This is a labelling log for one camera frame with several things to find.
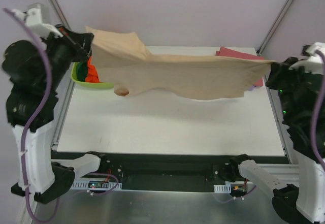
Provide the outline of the beige t shirt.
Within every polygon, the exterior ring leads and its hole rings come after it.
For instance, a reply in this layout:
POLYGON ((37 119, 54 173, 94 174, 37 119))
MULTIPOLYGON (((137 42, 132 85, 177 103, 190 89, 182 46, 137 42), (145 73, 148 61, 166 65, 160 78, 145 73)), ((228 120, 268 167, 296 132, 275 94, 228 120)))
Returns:
POLYGON ((215 55, 153 54, 135 32, 85 29, 94 34, 91 62, 99 80, 113 84, 121 97, 163 89, 195 100, 240 98, 273 64, 215 55))

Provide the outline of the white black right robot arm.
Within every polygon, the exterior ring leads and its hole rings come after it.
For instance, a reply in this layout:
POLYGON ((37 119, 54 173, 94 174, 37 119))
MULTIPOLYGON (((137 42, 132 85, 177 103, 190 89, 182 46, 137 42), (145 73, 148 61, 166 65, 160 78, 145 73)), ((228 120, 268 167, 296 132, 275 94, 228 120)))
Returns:
POLYGON ((277 179, 246 154, 231 158, 229 176, 231 182, 254 183, 287 223, 324 223, 324 103, 316 102, 324 95, 323 76, 298 63, 296 57, 273 63, 266 86, 278 91, 298 159, 299 185, 277 179))

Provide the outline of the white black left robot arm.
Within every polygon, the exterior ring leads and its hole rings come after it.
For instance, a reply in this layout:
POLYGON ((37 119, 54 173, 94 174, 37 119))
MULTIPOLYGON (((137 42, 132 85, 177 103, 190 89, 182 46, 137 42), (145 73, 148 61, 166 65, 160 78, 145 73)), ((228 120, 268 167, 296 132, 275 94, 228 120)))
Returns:
POLYGON ((6 101, 8 123, 15 134, 20 179, 11 187, 15 195, 33 194, 42 204, 64 195, 74 181, 89 173, 97 178, 107 173, 107 157, 89 151, 69 163, 51 161, 51 129, 57 88, 74 62, 88 61, 91 55, 91 33, 75 33, 57 25, 60 37, 42 38, 46 48, 19 40, 7 47, 2 68, 13 84, 6 101))

